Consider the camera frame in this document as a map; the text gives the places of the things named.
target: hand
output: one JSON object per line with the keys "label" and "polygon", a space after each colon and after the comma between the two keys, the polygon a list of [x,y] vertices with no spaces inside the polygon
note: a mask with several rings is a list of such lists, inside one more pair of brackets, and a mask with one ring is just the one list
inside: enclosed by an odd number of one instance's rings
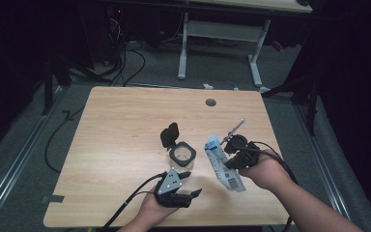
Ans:
{"label": "hand", "polygon": [[160,224],[165,218],[179,210],[179,208],[165,208],[160,206],[152,192],[155,188],[150,190],[150,193],[146,193],[146,196],[141,203],[140,210],[137,216],[125,227],[119,231],[147,231],[153,226]]}
{"label": "hand", "polygon": [[[275,154],[272,150],[265,152]],[[273,190],[281,182],[292,182],[285,169],[273,158],[260,154],[258,163],[252,167],[239,170],[240,175],[250,178],[259,188]]]}

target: table top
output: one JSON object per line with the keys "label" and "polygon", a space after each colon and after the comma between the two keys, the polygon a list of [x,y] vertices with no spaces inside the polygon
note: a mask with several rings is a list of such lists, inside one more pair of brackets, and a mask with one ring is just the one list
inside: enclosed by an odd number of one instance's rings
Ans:
{"label": "table top", "polygon": [[[206,100],[216,101],[207,106]],[[101,227],[150,177],[170,169],[160,133],[179,126],[177,142],[197,156],[180,193],[203,189],[189,208],[180,209],[160,226],[270,225],[288,218],[277,198],[243,178],[244,192],[230,191],[216,178],[204,144],[217,133],[227,135],[241,119],[236,134],[248,141],[279,147],[261,95],[254,91],[95,87],[83,111],[44,217],[48,227]],[[143,190],[157,184],[152,181]],[[112,226],[123,226],[138,212],[144,195],[131,201]]]}
{"label": "table top", "polygon": [[221,4],[264,10],[278,10],[293,13],[311,13],[310,6],[302,6],[296,0],[186,0],[189,2]]}

